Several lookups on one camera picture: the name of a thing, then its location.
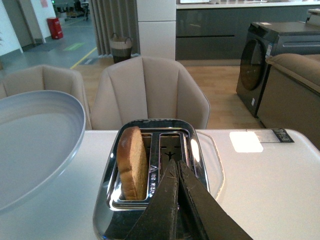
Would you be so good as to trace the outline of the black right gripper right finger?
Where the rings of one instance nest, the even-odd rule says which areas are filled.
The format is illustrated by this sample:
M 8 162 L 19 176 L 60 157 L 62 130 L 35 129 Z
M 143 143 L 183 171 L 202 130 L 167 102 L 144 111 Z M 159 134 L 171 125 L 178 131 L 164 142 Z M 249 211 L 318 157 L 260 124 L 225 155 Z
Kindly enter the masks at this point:
M 182 219 L 194 240 L 251 240 L 217 203 L 191 169 L 177 163 L 178 204 Z

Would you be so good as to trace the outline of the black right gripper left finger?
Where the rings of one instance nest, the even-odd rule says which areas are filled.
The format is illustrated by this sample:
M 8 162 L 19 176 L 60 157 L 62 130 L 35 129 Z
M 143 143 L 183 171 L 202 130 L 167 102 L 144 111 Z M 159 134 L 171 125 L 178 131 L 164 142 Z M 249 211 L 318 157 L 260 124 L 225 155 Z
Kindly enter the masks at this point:
M 172 159 L 147 208 L 126 239 L 174 240 L 177 232 L 178 192 L 178 167 Z

